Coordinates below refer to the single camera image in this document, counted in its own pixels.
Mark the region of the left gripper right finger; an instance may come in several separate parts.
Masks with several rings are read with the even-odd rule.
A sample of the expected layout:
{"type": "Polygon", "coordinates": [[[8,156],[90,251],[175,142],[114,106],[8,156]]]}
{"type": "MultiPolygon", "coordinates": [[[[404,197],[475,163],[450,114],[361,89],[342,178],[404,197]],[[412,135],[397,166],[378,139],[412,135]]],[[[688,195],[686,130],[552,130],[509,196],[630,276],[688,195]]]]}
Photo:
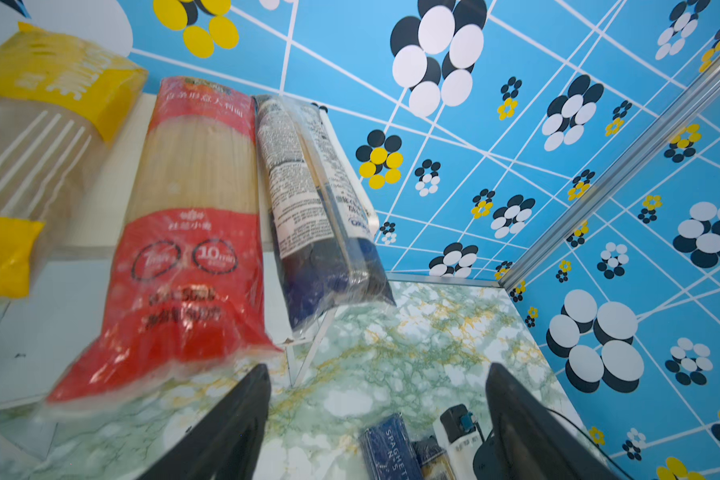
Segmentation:
{"type": "Polygon", "coordinates": [[[490,366],[485,391],[503,479],[616,477],[503,365],[490,366]]]}

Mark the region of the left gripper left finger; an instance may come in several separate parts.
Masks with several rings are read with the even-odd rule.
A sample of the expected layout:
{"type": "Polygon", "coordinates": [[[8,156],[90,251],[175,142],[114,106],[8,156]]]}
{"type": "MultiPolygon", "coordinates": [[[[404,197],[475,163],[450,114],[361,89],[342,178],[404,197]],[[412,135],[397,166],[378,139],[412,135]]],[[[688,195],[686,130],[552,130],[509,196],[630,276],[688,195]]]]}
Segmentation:
{"type": "Polygon", "coordinates": [[[260,363],[142,479],[251,479],[269,412],[271,381],[260,363]]]}

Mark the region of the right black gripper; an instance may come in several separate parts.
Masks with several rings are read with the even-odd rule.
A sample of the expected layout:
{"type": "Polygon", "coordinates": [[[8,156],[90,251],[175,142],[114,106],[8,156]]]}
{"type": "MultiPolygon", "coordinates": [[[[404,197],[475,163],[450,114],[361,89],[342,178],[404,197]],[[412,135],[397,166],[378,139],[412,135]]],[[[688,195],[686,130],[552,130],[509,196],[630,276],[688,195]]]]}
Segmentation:
{"type": "Polygon", "coordinates": [[[477,480],[502,480],[503,467],[497,456],[496,436],[490,434],[475,452],[473,470],[477,480]]]}

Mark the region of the dark blue spaghetti bag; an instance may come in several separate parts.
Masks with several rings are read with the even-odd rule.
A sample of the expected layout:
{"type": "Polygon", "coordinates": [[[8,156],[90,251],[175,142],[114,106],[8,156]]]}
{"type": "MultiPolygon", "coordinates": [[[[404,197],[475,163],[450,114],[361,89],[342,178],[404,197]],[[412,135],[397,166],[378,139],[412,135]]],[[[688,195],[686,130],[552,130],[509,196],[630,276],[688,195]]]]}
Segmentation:
{"type": "Polygon", "coordinates": [[[400,413],[363,430],[360,445],[371,479],[423,479],[400,413]]]}

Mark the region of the red spaghetti bag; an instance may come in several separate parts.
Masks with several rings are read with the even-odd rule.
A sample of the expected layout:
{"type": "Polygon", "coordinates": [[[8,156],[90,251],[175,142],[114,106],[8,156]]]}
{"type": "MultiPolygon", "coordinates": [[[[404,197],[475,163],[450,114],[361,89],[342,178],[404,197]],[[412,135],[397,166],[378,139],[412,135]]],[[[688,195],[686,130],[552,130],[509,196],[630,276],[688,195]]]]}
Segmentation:
{"type": "Polygon", "coordinates": [[[160,84],[99,336],[50,408],[94,410],[273,351],[264,318],[254,100],[191,77],[160,84]]]}

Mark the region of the clear noodle bag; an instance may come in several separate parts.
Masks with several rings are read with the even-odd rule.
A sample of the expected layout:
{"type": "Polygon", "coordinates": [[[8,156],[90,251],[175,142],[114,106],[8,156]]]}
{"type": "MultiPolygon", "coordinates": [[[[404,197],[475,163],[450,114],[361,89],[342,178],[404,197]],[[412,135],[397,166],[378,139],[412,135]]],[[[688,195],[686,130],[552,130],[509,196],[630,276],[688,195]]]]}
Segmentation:
{"type": "Polygon", "coordinates": [[[434,435],[412,443],[424,480],[454,480],[447,452],[434,435]]]}
{"type": "Polygon", "coordinates": [[[269,196],[279,281],[292,331],[328,311],[395,300],[369,216],[326,113],[258,95],[256,138],[269,196]]]}

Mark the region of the yellow spaghetti bag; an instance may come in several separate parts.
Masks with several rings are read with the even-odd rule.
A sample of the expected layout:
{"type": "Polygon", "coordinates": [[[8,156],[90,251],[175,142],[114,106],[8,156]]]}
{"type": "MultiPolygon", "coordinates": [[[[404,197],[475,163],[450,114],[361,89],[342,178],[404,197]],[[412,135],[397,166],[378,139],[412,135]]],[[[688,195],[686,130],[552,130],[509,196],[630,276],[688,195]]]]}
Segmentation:
{"type": "Polygon", "coordinates": [[[23,298],[63,240],[148,73],[28,24],[0,45],[0,298],[23,298]]]}

